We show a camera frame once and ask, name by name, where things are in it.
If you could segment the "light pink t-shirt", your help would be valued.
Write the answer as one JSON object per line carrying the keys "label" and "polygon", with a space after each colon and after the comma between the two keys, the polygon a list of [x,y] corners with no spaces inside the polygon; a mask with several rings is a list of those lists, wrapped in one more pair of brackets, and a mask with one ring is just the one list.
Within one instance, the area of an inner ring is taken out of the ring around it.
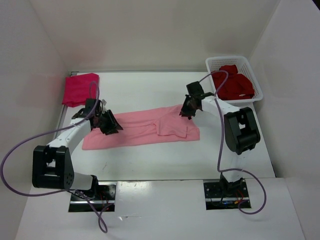
{"label": "light pink t-shirt", "polygon": [[181,108],[182,105],[178,104],[118,113],[115,118],[123,129],[106,135],[99,128],[95,128],[84,137],[82,149],[93,151],[200,140],[199,128],[191,119],[180,116]]}

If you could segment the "magenta t-shirt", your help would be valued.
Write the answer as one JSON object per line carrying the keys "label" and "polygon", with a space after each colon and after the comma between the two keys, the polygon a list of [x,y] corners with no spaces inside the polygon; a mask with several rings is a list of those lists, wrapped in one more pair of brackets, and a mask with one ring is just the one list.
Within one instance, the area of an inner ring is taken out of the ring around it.
{"label": "magenta t-shirt", "polygon": [[89,98],[95,99],[99,80],[95,73],[66,77],[62,104],[74,108],[84,106]]}

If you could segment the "dark red t-shirt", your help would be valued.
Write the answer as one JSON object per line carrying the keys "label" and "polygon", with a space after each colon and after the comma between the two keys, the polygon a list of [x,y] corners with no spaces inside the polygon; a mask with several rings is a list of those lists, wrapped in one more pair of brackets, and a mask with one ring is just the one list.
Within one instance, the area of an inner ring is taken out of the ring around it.
{"label": "dark red t-shirt", "polygon": [[220,71],[228,72],[228,79],[218,91],[218,97],[224,101],[252,99],[255,90],[251,81],[238,73],[236,65],[224,65]]}

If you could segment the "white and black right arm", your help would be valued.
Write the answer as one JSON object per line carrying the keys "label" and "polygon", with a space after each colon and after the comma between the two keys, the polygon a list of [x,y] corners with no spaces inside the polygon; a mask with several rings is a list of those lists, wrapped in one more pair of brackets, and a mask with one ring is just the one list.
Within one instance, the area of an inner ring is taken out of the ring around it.
{"label": "white and black right arm", "polygon": [[205,93],[198,81],[188,84],[186,89],[188,94],[185,95],[180,116],[190,120],[200,110],[219,117],[219,191],[222,197],[230,197],[243,186],[244,175],[257,179],[253,173],[244,169],[246,158],[261,140],[253,111],[250,107],[233,106],[219,99],[216,93]]}

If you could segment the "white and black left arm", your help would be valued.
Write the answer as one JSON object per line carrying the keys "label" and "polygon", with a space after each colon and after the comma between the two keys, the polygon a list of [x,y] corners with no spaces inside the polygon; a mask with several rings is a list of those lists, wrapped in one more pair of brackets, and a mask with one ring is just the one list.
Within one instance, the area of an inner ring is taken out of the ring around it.
{"label": "white and black left arm", "polygon": [[90,113],[80,109],[57,138],[33,150],[32,185],[42,189],[79,191],[89,200],[96,199],[100,194],[98,178],[75,172],[72,162],[73,151],[91,130],[99,130],[108,136],[123,128],[111,110]]}

